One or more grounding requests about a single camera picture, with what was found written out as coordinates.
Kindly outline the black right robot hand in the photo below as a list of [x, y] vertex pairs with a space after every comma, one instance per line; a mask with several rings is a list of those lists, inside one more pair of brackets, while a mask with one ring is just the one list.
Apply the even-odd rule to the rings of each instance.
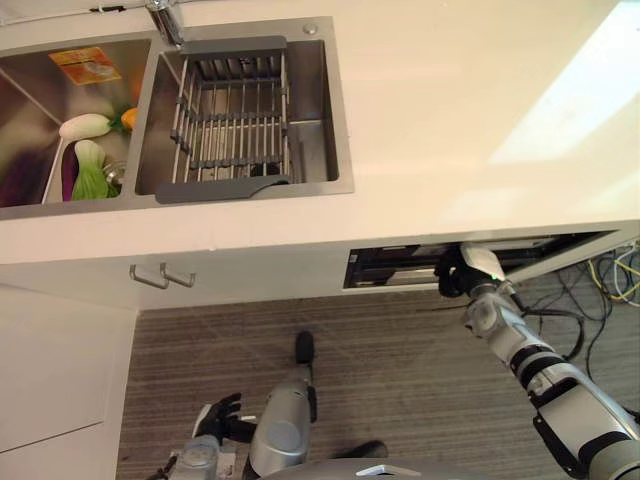
[[496, 254], [470, 243], [448, 247], [439, 257], [434, 275], [439, 293], [446, 298], [472, 297], [478, 287], [497, 288], [506, 280]]

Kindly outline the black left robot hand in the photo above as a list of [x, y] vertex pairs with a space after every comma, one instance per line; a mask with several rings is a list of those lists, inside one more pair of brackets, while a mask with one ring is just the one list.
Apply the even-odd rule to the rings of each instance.
[[257, 426], [240, 419], [241, 398], [242, 394], [236, 392], [208, 407], [204, 417], [197, 422], [193, 437], [213, 436], [220, 444], [225, 439], [249, 444]]

